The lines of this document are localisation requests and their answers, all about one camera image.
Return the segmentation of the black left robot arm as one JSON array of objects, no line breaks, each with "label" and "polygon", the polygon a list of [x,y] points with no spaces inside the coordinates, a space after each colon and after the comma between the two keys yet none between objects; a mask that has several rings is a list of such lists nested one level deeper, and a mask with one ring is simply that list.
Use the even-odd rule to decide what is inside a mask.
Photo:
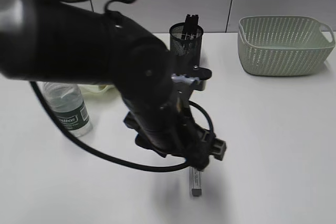
[{"label": "black left robot arm", "polygon": [[[1,74],[28,81],[40,104],[64,136],[103,160],[154,173],[189,166],[203,170],[222,160],[226,143],[213,124],[199,126],[191,113],[194,90],[212,75],[178,60],[160,39],[120,12],[103,14],[71,6],[68,0],[1,0]],[[37,83],[112,84],[137,132],[138,146],[184,163],[153,167],[100,152],[74,137],[51,110]]]}]

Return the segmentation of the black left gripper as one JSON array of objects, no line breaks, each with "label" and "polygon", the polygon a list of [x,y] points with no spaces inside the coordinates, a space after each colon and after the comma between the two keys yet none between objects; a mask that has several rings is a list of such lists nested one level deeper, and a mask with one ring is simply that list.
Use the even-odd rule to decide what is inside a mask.
[{"label": "black left gripper", "polygon": [[223,160],[226,142],[214,139],[213,131],[197,125],[179,98],[124,98],[123,102],[129,109],[124,123],[137,132],[137,146],[162,157],[183,157],[198,170],[209,165],[210,155]]}]

